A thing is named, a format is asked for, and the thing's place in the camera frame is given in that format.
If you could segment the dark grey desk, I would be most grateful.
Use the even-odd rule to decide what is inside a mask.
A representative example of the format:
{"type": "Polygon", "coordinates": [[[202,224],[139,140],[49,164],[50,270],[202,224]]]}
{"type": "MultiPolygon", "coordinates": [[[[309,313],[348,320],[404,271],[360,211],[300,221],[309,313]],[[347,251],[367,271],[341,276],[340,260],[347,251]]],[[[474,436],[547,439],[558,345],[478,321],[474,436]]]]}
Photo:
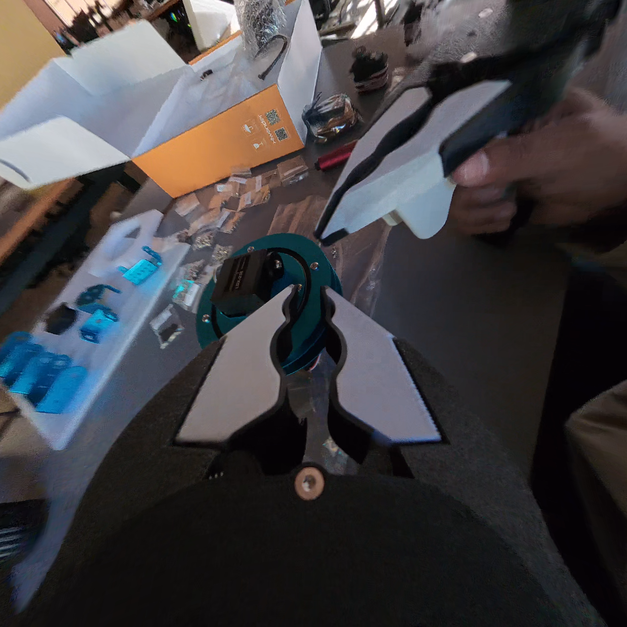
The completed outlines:
{"type": "MultiPolygon", "coordinates": [[[[588,601],[549,535],[529,487],[568,264],[529,234],[504,249],[445,228],[416,239],[391,230],[374,319],[412,349],[420,383],[451,444],[410,446],[417,479],[460,499],[511,544],[566,626],[582,626],[588,601]]],[[[145,325],[108,386],[61,451],[39,453],[48,525],[9,579],[5,625],[34,626],[61,579],[125,519],[199,480],[210,451],[168,450],[156,427],[134,419],[200,351],[193,317],[161,349],[145,325]]]]}

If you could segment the white foam sheet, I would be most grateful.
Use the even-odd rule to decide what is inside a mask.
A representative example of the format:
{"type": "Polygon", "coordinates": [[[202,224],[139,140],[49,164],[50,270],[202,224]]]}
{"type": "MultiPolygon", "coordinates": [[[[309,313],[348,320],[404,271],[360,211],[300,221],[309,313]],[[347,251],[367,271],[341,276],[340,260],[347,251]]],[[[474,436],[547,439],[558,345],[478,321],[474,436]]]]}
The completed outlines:
{"type": "Polygon", "coordinates": [[[189,249],[157,242],[163,218],[114,224],[32,330],[1,343],[1,387],[52,450],[73,438],[189,249]]]}

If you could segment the person's dark trouser leg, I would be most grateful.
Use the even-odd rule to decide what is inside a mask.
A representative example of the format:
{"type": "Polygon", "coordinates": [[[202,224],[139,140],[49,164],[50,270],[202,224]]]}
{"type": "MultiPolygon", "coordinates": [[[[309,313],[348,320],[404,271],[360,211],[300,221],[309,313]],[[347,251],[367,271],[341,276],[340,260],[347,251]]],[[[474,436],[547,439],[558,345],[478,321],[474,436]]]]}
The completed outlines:
{"type": "Polygon", "coordinates": [[[570,483],[569,416],[626,379],[626,288],[590,263],[572,265],[530,472],[538,500],[570,483]]]}

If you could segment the pile of small screw bags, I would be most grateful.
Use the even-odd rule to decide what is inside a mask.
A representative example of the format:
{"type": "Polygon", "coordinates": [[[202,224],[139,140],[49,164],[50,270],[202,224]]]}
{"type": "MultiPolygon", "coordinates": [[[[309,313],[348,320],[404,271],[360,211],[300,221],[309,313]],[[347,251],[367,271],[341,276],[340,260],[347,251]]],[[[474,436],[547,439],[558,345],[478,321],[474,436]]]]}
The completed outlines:
{"type": "Polygon", "coordinates": [[[270,200],[280,183],[278,169],[257,176],[234,175],[216,184],[205,204],[196,192],[174,202],[172,212],[179,218],[178,228],[170,233],[162,231],[161,237],[153,240],[153,249],[162,256],[175,245],[188,245],[192,255],[175,275],[174,304],[197,316],[202,294],[216,270],[248,244],[238,244],[234,236],[243,230],[253,210],[270,200]]]}

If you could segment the set of blue metal brackets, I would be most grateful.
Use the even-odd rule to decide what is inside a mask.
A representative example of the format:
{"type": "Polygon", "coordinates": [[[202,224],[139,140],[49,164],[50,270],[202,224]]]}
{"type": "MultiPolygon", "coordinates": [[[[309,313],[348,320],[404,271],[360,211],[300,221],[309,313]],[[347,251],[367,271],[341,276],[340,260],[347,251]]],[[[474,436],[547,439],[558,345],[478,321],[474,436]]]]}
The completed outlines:
{"type": "Polygon", "coordinates": [[[51,307],[67,303],[78,310],[66,333],[47,333],[45,313],[33,332],[7,336],[1,344],[4,388],[39,413],[62,414],[84,403],[137,335],[147,295],[140,286],[163,265],[162,255],[148,247],[145,251],[130,269],[120,267],[106,282],[92,277],[85,285],[79,283],[51,307]]]}

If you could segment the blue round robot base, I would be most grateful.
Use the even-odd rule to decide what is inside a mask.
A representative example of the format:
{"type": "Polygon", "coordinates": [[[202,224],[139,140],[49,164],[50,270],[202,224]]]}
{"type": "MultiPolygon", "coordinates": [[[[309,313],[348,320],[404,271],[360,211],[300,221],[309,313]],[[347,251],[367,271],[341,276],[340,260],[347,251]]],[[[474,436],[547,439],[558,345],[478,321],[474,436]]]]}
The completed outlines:
{"type": "MultiPolygon", "coordinates": [[[[312,365],[325,348],[323,287],[332,288],[338,294],[343,295],[342,285],[322,249],[299,234],[282,233],[264,236],[235,251],[227,259],[245,254],[250,250],[260,249],[278,252],[285,269],[283,277],[272,287],[271,299],[289,286],[297,287],[297,294],[290,306],[291,312],[295,314],[290,328],[292,351],[281,362],[285,373],[293,374],[312,365]]],[[[211,303],[215,280],[222,264],[204,290],[196,316],[196,333],[202,349],[220,340],[253,314],[227,317],[211,303]]]]}

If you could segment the person's right hand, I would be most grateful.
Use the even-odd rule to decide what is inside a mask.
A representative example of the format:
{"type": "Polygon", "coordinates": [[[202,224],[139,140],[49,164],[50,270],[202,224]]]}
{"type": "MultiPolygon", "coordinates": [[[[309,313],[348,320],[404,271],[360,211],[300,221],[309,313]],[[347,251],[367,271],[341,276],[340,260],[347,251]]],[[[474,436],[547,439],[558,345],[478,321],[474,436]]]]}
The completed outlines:
{"type": "Polygon", "coordinates": [[[517,202],[530,222],[592,224],[620,241],[626,230],[626,114],[580,89],[531,128],[496,138],[452,175],[448,222],[472,236],[503,233],[517,202]]]}

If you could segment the bubble wrap bundle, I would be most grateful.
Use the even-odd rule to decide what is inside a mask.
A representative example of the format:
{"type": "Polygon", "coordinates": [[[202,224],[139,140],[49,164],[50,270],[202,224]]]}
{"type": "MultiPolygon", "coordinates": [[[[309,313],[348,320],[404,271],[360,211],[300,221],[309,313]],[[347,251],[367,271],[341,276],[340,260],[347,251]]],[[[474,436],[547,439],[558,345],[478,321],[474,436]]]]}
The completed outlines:
{"type": "Polygon", "coordinates": [[[285,25],[285,1],[234,1],[243,47],[254,58],[285,25]]]}

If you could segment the black and red motor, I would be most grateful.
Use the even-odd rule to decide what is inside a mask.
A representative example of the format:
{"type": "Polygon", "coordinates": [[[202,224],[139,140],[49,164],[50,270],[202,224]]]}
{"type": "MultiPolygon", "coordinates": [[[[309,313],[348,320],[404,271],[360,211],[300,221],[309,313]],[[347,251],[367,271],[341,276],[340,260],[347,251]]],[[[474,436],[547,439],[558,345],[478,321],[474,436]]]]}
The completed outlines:
{"type": "Polygon", "coordinates": [[[358,94],[365,95],[383,89],[388,84],[388,54],[358,46],[353,51],[352,75],[358,94]]]}

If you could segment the white foam insert with cutout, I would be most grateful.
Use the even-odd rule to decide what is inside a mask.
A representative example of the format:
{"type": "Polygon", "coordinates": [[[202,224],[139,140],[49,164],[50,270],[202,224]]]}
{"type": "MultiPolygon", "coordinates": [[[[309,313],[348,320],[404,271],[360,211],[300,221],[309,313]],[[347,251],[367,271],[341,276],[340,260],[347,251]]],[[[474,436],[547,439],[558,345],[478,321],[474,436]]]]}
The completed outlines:
{"type": "Polygon", "coordinates": [[[87,271],[104,278],[120,267],[130,269],[152,248],[164,215],[158,210],[137,214],[113,224],[87,260],[87,271]]]}

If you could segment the red screwdriver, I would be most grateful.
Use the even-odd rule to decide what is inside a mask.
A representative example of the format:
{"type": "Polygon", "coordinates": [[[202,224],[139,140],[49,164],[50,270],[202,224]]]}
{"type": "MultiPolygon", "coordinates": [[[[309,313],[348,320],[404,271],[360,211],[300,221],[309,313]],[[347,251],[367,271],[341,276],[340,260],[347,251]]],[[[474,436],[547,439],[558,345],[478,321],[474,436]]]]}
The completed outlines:
{"type": "Polygon", "coordinates": [[[331,152],[321,155],[317,161],[315,161],[314,168],[321,172],[326,172],[332,169],[343,167],[349,160],[353,150],[355,149],[358,140],[353,140],[344,144],[331,152]]]}

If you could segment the black servo motor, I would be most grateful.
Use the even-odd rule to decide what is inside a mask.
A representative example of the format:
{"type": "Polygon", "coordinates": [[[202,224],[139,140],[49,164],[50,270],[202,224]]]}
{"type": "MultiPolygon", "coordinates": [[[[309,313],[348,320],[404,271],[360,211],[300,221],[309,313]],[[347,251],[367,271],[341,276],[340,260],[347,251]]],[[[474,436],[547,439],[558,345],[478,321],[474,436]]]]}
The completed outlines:
{"type": "Polygon", "coordinates": [[[272,287],[284,273],[283,260],[273,250],[228,258],[217,274],[211,303],[227,317],[250,315],[271,299],[272,287]]]}

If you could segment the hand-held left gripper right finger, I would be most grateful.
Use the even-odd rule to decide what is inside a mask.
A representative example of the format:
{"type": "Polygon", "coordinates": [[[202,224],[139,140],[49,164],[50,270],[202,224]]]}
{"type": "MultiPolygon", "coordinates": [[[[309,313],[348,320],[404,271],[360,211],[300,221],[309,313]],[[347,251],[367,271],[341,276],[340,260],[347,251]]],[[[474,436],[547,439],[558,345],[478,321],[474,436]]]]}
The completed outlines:
{"type": "Polygon", "coordinates": [[[327,425],[357,465],[382,457],[403,467],[401,448],[443,444],[443,429],[396,337],[332,288],[320,291],[326,351],[334,363],[327,425]]]}

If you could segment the large clear plastic bag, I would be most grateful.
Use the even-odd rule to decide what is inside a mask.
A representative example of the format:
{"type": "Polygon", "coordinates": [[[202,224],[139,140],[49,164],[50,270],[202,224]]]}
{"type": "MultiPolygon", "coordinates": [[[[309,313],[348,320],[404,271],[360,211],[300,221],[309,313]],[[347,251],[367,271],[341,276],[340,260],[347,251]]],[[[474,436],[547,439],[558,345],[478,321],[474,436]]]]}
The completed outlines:
{"type": "MultiPolygon", "coordinates": [[[[326,199],[309,196],[278,207],[269,234],[294,233],[313,238],[326,199]]],[[[338,275],[344,298],[372,317],[380,294],[384,252],[391,227],[379,220],[323,251],[338,275]]],[[[323,466],[329,474],[358,474],[359,466],[333,441],[327,427],[330,375],[335,364],[325,350],[310,366],[287,378],[290,405],[307,424],[305,462],[323,466]]]]}

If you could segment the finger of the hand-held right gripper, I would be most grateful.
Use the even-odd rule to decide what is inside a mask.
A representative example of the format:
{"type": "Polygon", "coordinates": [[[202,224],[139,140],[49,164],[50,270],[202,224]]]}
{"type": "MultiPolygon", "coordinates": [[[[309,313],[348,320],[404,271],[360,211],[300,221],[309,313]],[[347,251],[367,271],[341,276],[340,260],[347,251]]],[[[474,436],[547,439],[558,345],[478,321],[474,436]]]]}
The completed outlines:
{"type": "Polygon", "coordinates": [[[427,88],[405,91],[372,121],[358,139],[315,227],[316,236],[348,233],[348,194],[375,173],[386,156],[418,132],[432,109],[427,88]]]}
{"type": "Polygon", "coordinates": [[[464,161],[505,132],[512,83],[486,80],[436,102],[420,130],[386,156],[375,173],[348,194],[348,233],[318,236],[329,245],[380,218],[394,217],[420,239],[447,220],[454,184],[449,178],[464,161]]]}

